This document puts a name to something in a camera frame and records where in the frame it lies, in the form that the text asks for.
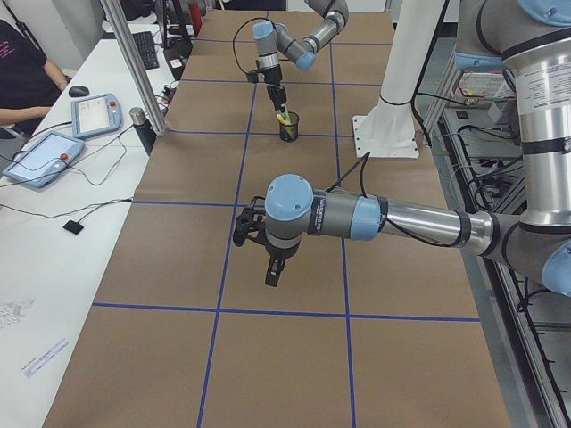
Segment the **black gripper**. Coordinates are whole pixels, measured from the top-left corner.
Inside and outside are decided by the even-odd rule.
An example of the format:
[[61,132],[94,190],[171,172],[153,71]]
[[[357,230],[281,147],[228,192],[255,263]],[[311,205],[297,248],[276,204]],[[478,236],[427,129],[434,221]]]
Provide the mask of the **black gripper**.
[[286,113],[286,89],[281,86],[282,70],[280,65],[266,68],[269,69],[270,82],[266,84],[270,101],[273,103],[274,110]]
[[269,264],[265,275],[264,284],[268,286],[277,286],[281,273],[286,266],[286,261],[295,254],[295,247],[278,248],[272,244],[266,246],[269,254]]

